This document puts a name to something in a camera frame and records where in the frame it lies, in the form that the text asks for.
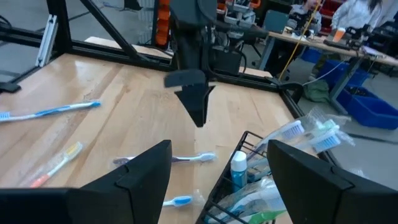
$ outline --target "workbench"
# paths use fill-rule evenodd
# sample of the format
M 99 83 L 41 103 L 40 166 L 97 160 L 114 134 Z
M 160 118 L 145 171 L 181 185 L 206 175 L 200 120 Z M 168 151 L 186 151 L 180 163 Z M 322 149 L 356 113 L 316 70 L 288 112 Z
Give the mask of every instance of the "workbench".
M 90 38 L 97 44 L 113 41 Z M 147 54 L 160 52 L 138 48 Z M 246 73 L 267 76 L 247 69 Z M 173 155 L 213 151 L 206 164 L 172 166 L 165 199 L 192 194 L 207 198 L 245 130 L 266 136 L 293 120 L 278 93 L 216 83 L 209 97 L 204 128 L 197 128 L 174 92 L 164 88 L 164 72 L 63 54 L 20 85 L 0 95 L 0 110 L 33 112 L 99 99 L 99 108 L 45 118 L 3 123 L 0 129 L 0 187 L 18 187 L 41 164 L 68 146 L 82 142 L 83 152 L 44 187 L 81 187 L 113 167 L 118 156 L 134 156 L 171 139 Z M 201 206 L 164 208 L 159 223 L 194 223 Z M 276 222 L 291 223 L 283 214 Z
M 260 70 L 264 70 L 266 63 L 268 61 L 268 58 L 271 54 L 271 50 L 274 46 L 274 42 L 276 39 L 279 40 L 284 40 L 284 41 L 288 41 L 288 42 L 292 42 L 292 43 L 297 43 L 299 41 L 299 37 L 293 37 L 292 34 L 288 34 L 286 33 L 286 30 L 284 31 L 284 33 L 282 34 L 278 34 L 275 32 L 269 32 L 269 35 L 267 37 L 267 39 L 265 40 L 265 48 L 262 52 L 261 55 L 261 61 L 259 63 L 259 69 Z M 367 55 L 361 53 L 361 52 L 357 52 L 355 50 L 345 50 L 345 49 L 339 49 L 336 47 L 331 47 L 331 46 L 327 46 L 326 44 L 323 43 L 323 41 L 326 39 L 326 37 L 317 37 L 315 36 L 313 39 L 306 39 L 306 38 L 302 38 L 302 40 L 300 41 L 301 45 L 304 46 L 308 46 L 308 47 L 315 47 L 321 50 L 326 50 L 329 52 L 333 52 L 333 53 L 338 53 L 338 54 L 342 54 L 342 55 L 347 55 L 350 57 L 353 57 L 353 59 L 351 60 L 345 75 L 343 75 L 336 83 L 336 85 L 333 87 L 333 89 L 330 92 L 330 103 L 331 105 L 336 108 L 337 111 L 339 111 L 342 114 L 347 114 L 347 111 L 340 105 L 339 102 L 337 102 L 337 96 L 340 95 L 341 91 L 343 90 L 343 88 L 347 85 L 347 83 L 349 82 L 350 78 L 353 76 L 354 72 L 356 71 L 356 69 L 359 67 L 360 63 L 362 62 L 362 60 L 367 57 Z M 394 59 L 393 57 L 390 57 L 386 54 L 383 54 L 381 52 L 379 52 L 380 55 L 383 55 L 382 58 L 372 58 L 372 60 L 374 60 L 375 62 L 379 62 L 379 63 L 383 63 L 386 65 L 392 65 L 392 66 L 398 66 L 398 60 Z

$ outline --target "wire basket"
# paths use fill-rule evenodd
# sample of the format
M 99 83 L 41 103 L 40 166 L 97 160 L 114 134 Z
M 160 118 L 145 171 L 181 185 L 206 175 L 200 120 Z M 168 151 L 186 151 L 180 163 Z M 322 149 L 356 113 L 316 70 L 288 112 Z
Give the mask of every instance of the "wire basket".
M 254 134 L 250 131 L 245 131 L 242 135 L 241 140 L 239 141 L 238 145 L 236 146 L 236 148 L 233 152 L 233 155 L 235 154 L 236 151 L 243 151 L 246 154 L 248 154 L 249 152 L 255 152 L 252 150 L 252 147 L 253 147 L 253 145 L 257 144 L 261 139 L 262 139 L 261 136 L 258 136 L 257 134 Z M 266 152 L 263 152 L 262 154 L 260 154 L 258 152 L 255 152 L 255 153 L 266 157 Z M 211 217 L 214 220 L 216 220 L 218 223 L 222 223 L 222 224 L 226 223 L 226 222 L 223 222 L 220 219 L 216 218 L 214 215 L 212 215 L 209 212 L 212 207 L 216 207 L 216 208 L 220 209 L 222 212 L 227 213 L 231 218 L 239 221 L 240 223 L 248 224 L 247 222 L 243 221 L 236 215 L 227 211 L 226 208 L 223 208 L 217 204 L 222 198 L 233 193 L 234 183 L 231 180 L 231 172 L 230 172 L 231 160 L 232 160 L 233 155 L 229 159 L 226 167 L 224 168 L 223 173 L 218 178 L 216 185 L 213 187 L 213 190 L 211 190 L 208 200 L 207 200 L 205 206 L 203 207 L 203 210 L 201 211 L 196 224 L 206 223 L 205 222 L 206 217 Z M 275 220 L 273 220 L 271 222 L 265 222 L 264 224 L 274 224 L 274 223 L 275 223 Z

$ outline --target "concrete floor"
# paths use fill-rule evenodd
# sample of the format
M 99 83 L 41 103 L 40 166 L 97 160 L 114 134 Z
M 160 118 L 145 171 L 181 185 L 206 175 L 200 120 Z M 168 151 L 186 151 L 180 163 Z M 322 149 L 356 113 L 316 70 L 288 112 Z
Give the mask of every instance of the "concrete floor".
M 123 0 L 109 0 L 108 2 L 114 6 L 123 7 Z M 15 27 L 29 30 L 39 30 L 45 27 L 48 18 L 45 0 L 1 0 L 1 6 L 0 14 Z M 67 6 L 69 18 L 87 11 L 79 0 L 67 0 Z M 140 20 L 146 17 L 145 14 L 131 11 L 121 12 L 108 7 L 102 8 L 102 12 L 127 41 L 132 44 L 138 41 L 145 42 L 142 36 L 150 32 L 150 22 Z M 90 36 L 111 39 L 91 14 L 72 20 L 70 29 L 72 38 L 75 40 L 85 40 Z M 37 52 L 38 49 L 16 44 L 6 44 L 0 47 L 0 82 L 6 82 L 12 79 L 16 73 L 22 73 L 33 66 Z M 246 46 L 244 53 L 248 58 L 248 67 L 252 67 L 253 60 L 259 59 L 251 46 Z M 291 80 L 300 83 L 306 82 L 312 66 L 312 63 L 297 59 L 289 67 Z M 398 98 L 395 97 L 398 78 L 380 74 L 375 79 L 367 80 L 364 86 L 398 108 Z M 304 98 L 299 102 L 299 106 L 304 112 L 310 111 L 315 105 L 320 106 L 327 113 L 336 114 L 336 111 L 328 104 L 315 104 Z M 353 134 L 398 141 L 398 131 L 367 128 L 355 120 L 348 123 L 344 130 Z M 355 139 L 355 142 L 355 147 L 341 146 L 331 150 L 341 166 L 345 169 L 361 169 L 370 179 L 398 190 L 398 180 L 393 178 L 394 174 L 398 173 L 398 166 L 394 165 L 398 157 L 397 145 L 365 139 Z

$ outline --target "small bottle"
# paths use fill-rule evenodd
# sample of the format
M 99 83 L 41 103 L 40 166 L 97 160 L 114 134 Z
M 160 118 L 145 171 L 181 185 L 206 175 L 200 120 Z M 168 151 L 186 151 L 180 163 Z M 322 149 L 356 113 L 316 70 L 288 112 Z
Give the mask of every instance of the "small bottle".
M 244 187 L 248 182 L 248 162 L 246 160 L 246 153 L 236 151 L 231 161 L 231 176 L 233 184 L 233 192 L 237 192 Z

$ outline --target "blue bin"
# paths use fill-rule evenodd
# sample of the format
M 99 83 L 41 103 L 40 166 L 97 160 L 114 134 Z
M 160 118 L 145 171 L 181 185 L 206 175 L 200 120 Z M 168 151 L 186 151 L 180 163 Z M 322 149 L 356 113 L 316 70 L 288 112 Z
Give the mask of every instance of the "blue bin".
M 390 130 L 398 128 L 398 110 L 367 89 L 359 89 L 371 97 L 352 95 L 344 89 L 337 101 L 363 126 Z
M 321 57 L 321 52 L 317 49 L 307 48 L 305 52 L 301 55 L 301 59 L 306 62 L 317 63 Z
M 339 63 L 340 61 L 336 60 L 326 60 L 325 64 L 318 73 L 318 77 L 328 73 L 330 70 L 334 69 Z M 331 73 L 329 73 L 322 79 L 326 81 L 329 86 L 333 86 L 345 74 L 347 67 L 348 63 L 342 63 L 341 65 L 339 65 L 339 67 L 334 69 Z M 367 78 L 369 78 L 369 74 L 367 72 L 362 69 L 357 69 L 354 75 L 349 80 L 348 84 L 354 86 L 362 86 Z

